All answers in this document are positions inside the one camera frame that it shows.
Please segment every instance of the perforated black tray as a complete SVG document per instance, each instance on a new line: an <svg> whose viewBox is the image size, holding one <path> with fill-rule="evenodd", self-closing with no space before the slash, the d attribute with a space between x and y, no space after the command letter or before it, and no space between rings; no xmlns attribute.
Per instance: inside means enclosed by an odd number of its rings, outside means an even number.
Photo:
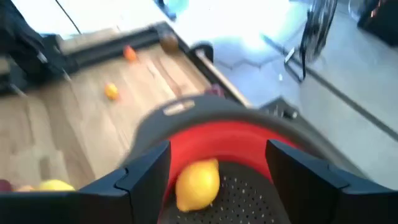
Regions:
<svg viewBox="0 0 398 224"><path fill-rule="evenodd" d="M183 213L175 195L167 201L160 223L277 224L290 223L274 185L250 167L220 162L220 190L206 209Z"/></svg>

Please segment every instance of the yellow lemon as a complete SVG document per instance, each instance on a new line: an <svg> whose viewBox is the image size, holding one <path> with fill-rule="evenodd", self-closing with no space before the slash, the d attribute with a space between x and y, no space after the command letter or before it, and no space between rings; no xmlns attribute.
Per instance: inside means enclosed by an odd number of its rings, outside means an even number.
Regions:
<svg viewBox="0 0 398 224"><path fill-rule="evenodd" d="M36 188L38 191L69 191L75 190L71 185L61 180L46 180Z"/></svg>
<svg viewBox="0 0 398 224"><path fill-rule="evenodd" d="M110 99L110 100L116 100L119 97L119 91L116 85L113 83L109 83L105 86L105 95Z"/></svg>
<svg viewBox="0 0 398 224"><path fill-rule="evenodd" d="M214 201L220 187L218 161L194 162L181 172L175 184L177 208L181 212L203 209Z"/></svg>

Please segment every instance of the concrete floor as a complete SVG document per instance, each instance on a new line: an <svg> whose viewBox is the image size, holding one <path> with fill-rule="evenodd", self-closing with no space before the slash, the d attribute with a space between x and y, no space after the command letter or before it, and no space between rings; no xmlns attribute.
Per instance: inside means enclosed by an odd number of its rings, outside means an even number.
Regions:
<svg viewBox="0 0 398 224"><path fill-rule="evenodd" d="M48 4L49 11L53 8L53 1L41 1ZM79 28L89 32L115 24L128 29L129 15L146 11L120 7L118 4L122 1L115 0L112 6L95 4L96 12L90 18L85 12L93 9L92 4L74 0L60 2ZM58 19L43 24L40 22L43 18L37 13L26 5L22 7L22 2L27 4L28 1L14 2L27 21L41 32L75 32L65 17L54 16ZM398 93L395 88L398 86L398 51L358 30L348 15L347 5L340 4L321 57L309 65L323 80L385 124L391 133L338 98L316 77L308 76L299 85L284 68L284 56L261 40L260 34L265 34L286 49L296 46L300 42L308 4L283 0L247 0L244 4L228 1L228 10L225 5L225 0L191 0L190 7L179 15L175 24L184 37L209 40L214 44L216 66L254 105L260 107L282 95L370 178L398 189L398 180L392 178L398 174L398 143L394 138L394 131L398 131L398 118L394 116L398 107L390 103ZM56 10L59 9L54 9L54 15L61 14ZM145 25L147 21L134 22Z"/></svg>

